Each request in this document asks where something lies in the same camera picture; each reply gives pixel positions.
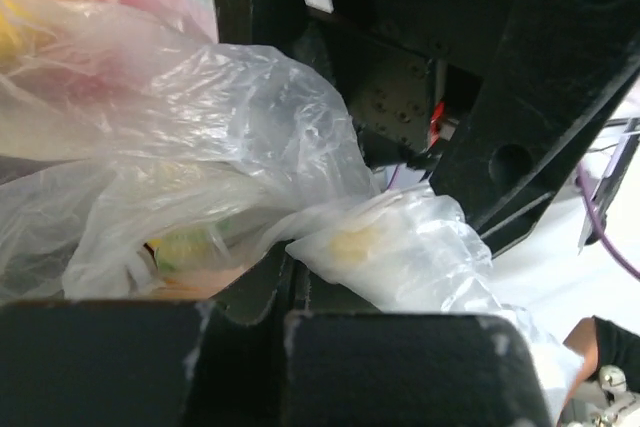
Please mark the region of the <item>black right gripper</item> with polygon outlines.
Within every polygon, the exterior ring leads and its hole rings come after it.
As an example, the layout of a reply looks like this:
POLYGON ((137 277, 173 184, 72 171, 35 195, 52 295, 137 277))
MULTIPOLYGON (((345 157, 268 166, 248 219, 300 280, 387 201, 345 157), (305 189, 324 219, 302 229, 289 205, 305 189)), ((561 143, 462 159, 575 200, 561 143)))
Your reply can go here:
POLYGON ((447 88, 476 91, 494 57, 430 178, 494 254, 532 232, 639 72, 639 0, 215 1, 222 42, 339 91, 372 167, 423 155, 447 88))

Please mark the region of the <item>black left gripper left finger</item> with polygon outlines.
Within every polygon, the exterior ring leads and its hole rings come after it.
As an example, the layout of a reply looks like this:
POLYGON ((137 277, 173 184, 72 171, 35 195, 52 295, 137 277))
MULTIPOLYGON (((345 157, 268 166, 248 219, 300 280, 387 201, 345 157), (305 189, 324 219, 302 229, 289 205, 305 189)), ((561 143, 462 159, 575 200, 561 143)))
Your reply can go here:
POLYGON ((275 426, 282 245, 205 300, 29 300, 1 309, 5 426, 275 426))

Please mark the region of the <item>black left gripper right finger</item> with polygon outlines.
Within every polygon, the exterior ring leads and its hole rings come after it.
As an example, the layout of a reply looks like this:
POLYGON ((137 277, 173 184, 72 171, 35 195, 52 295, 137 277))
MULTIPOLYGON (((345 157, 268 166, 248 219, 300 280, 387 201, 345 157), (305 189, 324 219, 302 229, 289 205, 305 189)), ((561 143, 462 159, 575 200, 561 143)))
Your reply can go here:
POLYGON ((549 426, 523 337, 487 315, 314 310, 288 260, 287 426, 549 426))

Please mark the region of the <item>clear plastic bag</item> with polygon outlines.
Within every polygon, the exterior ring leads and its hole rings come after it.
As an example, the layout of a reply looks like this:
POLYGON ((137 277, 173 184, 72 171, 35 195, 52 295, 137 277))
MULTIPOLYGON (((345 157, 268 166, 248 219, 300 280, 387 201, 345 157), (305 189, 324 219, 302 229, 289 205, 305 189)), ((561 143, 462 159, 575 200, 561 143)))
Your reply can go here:
POLYGON ((190 104, 96 116, 60 103, 65 9, 43 43, 1 60, 1 152, 43 168, 1 188, 1 298, 143 297, 180 271, 250 268, 275 242, 384 312, 488 313, 531 351, 552 416, 580 358, 499 302, 488 247, 428 185, 382 193, 342 97, 274 48, 213 43, 190 104))

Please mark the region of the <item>red fake apple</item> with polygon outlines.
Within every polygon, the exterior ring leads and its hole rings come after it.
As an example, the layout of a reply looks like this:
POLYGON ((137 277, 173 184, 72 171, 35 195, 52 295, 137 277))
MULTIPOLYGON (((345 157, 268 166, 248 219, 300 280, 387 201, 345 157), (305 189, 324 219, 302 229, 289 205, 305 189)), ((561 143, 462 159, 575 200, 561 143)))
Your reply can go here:
POLYGON ((209 4, 195 0, 82 0, 65 9, 59 72, 66 110, 123 116, 141 103, 190 104, 219 69, 209 4))

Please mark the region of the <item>operator hand in background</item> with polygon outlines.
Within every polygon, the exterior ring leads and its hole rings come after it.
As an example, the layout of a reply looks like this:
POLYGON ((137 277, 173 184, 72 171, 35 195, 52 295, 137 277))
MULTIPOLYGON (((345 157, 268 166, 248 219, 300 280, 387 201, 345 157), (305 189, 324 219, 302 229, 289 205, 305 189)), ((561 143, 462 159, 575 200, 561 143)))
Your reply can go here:
POLYGON ((574 381, 574 386, 580 386, 596 372, 599 363, 595 318, 581 319, 564 340, 564 345, 583 358, 574 381))

